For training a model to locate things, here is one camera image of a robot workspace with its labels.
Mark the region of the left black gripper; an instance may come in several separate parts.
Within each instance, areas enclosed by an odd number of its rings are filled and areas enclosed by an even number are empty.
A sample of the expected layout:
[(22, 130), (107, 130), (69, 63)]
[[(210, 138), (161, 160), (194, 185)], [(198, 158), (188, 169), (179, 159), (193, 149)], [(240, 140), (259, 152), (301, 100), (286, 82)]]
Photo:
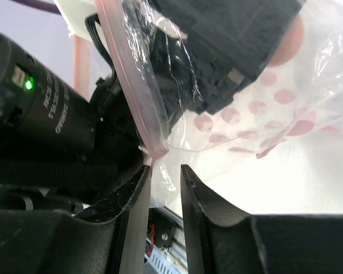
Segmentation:
[(147, 80), (170, 126), (215, 114), (262, 73), (302, 9), (294, 0), (126, 1), (143, 41)]

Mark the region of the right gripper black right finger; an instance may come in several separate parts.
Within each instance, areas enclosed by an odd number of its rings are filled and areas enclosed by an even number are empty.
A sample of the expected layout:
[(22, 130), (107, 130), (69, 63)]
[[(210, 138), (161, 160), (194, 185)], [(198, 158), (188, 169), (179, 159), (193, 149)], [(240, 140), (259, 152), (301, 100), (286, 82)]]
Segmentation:
[(343, 215), (254, 215), (181, 166), (189, 273), (343, 273)]

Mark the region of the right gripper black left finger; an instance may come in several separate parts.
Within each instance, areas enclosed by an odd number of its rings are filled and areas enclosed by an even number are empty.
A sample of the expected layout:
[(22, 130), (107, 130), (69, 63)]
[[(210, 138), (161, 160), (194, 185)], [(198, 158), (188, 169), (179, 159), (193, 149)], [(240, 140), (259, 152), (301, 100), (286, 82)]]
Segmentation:
[(142, 273), (150, 167), (89, 208), (0, 210), (0, 273)]

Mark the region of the fake pink egg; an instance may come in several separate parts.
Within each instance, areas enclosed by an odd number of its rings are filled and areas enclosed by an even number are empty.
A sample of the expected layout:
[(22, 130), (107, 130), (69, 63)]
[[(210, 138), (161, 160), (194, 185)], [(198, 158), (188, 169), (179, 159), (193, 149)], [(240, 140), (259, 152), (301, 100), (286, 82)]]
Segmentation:
[(301, 16), (297, 15), (268, 63), (268, 67), (277, 67), (289, 62), (300, 50), (303, 40), (304, 23)]

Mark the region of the clear zip top bag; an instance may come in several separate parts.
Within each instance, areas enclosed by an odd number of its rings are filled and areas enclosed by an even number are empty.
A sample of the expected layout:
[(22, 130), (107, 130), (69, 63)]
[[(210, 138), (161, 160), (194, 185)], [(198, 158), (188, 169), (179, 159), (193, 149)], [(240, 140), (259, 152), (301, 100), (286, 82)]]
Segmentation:
[[(74, 86), (117, 73), (151, 165), (152, 207), (189, 165), (254, 212), (343, 212), (343, 5), (336, 1), (58, 1)], [(85, 19), (106, 55), (99, 67)]]

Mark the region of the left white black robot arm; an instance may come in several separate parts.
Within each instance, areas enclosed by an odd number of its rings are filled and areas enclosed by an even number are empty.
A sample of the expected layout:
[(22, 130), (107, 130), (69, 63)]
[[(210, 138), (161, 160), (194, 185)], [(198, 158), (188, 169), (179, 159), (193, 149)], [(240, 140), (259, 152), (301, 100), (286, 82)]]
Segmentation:
[(96, 1), (83, 19), (111, 69), (84, 99), (0, 33), (0, 184), (94, 194), (144, 146), (155, 159), (189, 113), (254, 83), (303, 1)]

